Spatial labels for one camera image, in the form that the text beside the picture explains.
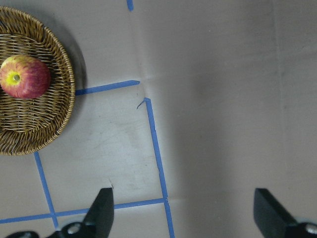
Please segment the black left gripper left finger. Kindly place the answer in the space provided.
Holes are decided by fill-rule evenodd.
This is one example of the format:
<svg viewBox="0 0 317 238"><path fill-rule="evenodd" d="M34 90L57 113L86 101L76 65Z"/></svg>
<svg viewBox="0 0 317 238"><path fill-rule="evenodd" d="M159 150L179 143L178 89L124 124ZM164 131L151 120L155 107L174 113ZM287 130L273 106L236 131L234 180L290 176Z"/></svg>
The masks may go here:
<svg viewBox="0 0 317 238"><path fill-rule="evenodd" d="M8 218L4 223L39 220L52 217L50 214L40 214L16 218ZM47 238L108 238L114 221L113 189L102 188L82 221L70 222L53 232ZM10 233L5 238L40 238L34 230L19 230Z"/></svg>

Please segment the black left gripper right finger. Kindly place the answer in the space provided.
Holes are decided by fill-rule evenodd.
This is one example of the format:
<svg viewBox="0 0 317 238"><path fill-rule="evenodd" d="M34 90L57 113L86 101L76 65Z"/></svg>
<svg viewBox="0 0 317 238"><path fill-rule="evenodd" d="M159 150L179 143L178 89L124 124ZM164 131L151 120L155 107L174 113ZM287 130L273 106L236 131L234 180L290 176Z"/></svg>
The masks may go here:
<svg viewBox="0 0 317 238"><path fill-rule="evenodd" d="M266 188L254 192L253 217L264 238L315 238L317 225L297 221Z"/></svg>

